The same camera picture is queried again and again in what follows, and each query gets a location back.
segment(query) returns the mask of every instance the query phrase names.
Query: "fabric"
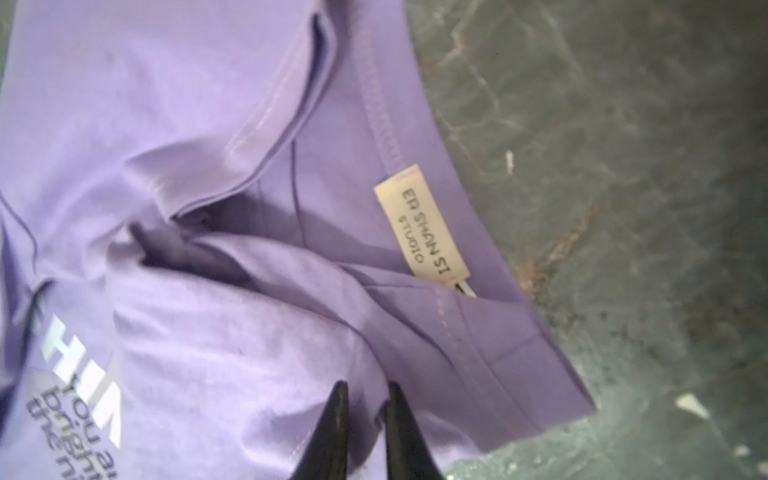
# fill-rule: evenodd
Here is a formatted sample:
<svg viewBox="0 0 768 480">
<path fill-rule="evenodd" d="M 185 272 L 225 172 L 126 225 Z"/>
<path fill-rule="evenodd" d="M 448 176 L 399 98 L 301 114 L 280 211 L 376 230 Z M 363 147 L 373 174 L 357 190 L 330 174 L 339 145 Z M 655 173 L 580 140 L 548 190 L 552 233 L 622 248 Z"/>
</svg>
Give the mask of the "fabric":
<svg viewBox="0 0 768 480">
<path fill-rule="evenodd" d="M 478 298 L 373 187 L 419 164 Z M 333 383 L 440 465 L 594 410 L 463 193 L 401 0 L 21 0 L 0 94 L 8 478 L 287 478 Z"/>
</svg>

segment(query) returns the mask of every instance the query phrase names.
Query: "lavender t-shirt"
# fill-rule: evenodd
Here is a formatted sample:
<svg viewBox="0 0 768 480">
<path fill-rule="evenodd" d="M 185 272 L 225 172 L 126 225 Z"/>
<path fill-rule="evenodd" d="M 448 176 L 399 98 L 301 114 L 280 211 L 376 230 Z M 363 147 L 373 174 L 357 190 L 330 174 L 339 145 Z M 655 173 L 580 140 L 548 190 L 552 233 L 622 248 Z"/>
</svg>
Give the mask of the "lavender t-shirt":
<svg viewBox="0 0 768 480">
<path fill-rule="evenodd" d="M 373 187 L 419 164 L 477 298 Z M 440 465 L 593 411 L 470 206 L 401 0 L 21 0 L 0 94 L 9 478 L 287 478 L 349 382 Z"/>
</svg>

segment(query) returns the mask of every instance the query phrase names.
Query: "white spot on marble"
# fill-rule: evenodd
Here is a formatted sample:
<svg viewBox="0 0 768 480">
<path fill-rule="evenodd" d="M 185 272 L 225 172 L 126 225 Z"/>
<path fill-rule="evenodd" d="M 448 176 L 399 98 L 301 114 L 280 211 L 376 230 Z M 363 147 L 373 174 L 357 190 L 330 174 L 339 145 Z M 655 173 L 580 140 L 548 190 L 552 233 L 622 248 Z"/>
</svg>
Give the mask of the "white spot on marble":
<svg viewBox="0 0 768 480">
<path fill-rule="evenodd" d="M 511 150 L 507 150 L 507 153 L 504 154 L 504 158 L 507 161 L 507 175 L 511 177 L 512 171 L 515 170 L 515 154 L 513 154 Z"/>
<path fill-rule="evenodd" d="M 699 399 L 696 398 L 693 393 L 684 393 L 683 395 L 677 397 L 677 400 L 674 401 L 674 404 L 680 410 L 693 413 L 700 419 L 710 419 L 710 411 L 701 405 L 701 402 L 699 402 Z"/>
<path fill-rule="evenodd" d="M 749 456 L 751 453 L 750 447 L 744 445 L 743 443 L 740 443 L 739 445 L 736 445 L 733 447 L 733 456 L 736 458 L 743 458 Z"/>
</svg>

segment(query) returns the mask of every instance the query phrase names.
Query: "garment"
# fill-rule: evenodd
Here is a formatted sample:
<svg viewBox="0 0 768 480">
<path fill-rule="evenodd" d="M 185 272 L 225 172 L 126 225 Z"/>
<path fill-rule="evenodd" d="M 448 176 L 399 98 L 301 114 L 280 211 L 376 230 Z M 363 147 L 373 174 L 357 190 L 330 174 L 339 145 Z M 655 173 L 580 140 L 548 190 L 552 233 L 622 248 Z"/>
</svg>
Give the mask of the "garment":
<svg viewBox="0 0 768 480">
<path fill-rule="evenodd" d="M 478 298 L 410 273 L 373 188 L 412 164 Z M 338 380 L 360 478 L 388 380 L 440 465 L 594 410 L 463 193 L 401 0 L 21 0 L 0 165 L 9 478 L 287 478 Z"/>
</svg>

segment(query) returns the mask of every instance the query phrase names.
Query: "beige clothing tag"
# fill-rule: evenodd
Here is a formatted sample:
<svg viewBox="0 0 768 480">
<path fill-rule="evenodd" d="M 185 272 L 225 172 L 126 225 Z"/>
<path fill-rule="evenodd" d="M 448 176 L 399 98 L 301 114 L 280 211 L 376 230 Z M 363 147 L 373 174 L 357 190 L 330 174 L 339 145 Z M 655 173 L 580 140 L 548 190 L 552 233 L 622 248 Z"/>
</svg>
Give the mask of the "beige clothing tag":
<svg viewBox="0 0 768 480">
<path fill-rule="evenodd" d="M 418 165 L 390 177 L 374 191 L 417 277 L 448 286 L 469 278 Z"/>
</svg>

